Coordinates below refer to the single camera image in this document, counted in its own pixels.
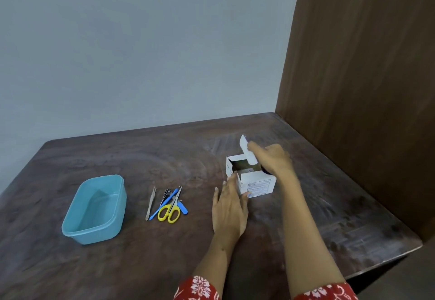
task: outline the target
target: open box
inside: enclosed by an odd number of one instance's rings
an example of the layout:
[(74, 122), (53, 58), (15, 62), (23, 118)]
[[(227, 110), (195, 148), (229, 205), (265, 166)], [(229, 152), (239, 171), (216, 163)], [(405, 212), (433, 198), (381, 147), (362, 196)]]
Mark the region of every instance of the open box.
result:
[(272, 193), (276, 177), (265, 172), (251, 151), (247, 149), (247, 141), (242, 135), (240, 147), (243, 154), (227, 157), (225, 172), (231, 176), (237, 172), (237, 187), (239, 194), (250, 191), (249, 198)]

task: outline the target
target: blue plastic container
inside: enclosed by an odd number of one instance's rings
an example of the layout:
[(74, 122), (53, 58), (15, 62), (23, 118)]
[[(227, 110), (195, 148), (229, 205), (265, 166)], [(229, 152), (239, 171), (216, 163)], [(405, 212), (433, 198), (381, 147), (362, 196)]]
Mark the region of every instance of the blue plastic container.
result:
[(124, 220), (127, 193), (119, 175), (90, 178), (74, 196), (62, 223), (62, 233), (80, 244), (115, 237)]

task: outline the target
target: floral sleeve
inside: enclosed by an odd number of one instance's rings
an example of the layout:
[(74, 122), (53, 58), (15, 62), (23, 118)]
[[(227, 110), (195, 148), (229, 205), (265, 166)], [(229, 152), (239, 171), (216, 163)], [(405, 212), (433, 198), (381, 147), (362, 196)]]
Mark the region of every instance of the floral sleeve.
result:
[[(216, 289), (205, 278), (191, 277), (178, 287), (174, 300), (220, 300)], [(299, 294), (294, 300), (358, 300), (347, 283), (330, 284)]]

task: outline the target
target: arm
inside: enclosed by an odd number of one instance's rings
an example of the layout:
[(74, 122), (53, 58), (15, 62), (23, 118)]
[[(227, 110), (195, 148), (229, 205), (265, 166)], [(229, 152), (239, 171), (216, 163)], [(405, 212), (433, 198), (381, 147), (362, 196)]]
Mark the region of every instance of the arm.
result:
[(279, 144), (263, 149), (250, 142), (248, 149), (276, 176), (281, 187), (285, 268), (291, 296), (345, 282), (311, 216), (288, 153)]
[(201, 276), (215, 287), (222, 296), (225, 277), (234, 246), (246, 229), (247, 195), (244, 193), (239, 199), (236, 188), (236, 173), (224, 182), (219, 198), (219, 189), (215, 189), (213, 196), (213, 230), (215, 235), (208, 252), (193, 272), (194, 276)]

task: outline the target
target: plastic container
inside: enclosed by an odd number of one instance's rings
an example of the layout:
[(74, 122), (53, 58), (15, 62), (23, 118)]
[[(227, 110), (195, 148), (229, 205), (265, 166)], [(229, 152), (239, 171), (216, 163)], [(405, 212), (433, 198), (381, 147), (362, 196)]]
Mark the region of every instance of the plastic container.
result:
[(122, 176), (90, 178), (77, 190), (62, 233), (83, 245), (113, 238), (121, 230), (126, 202)]

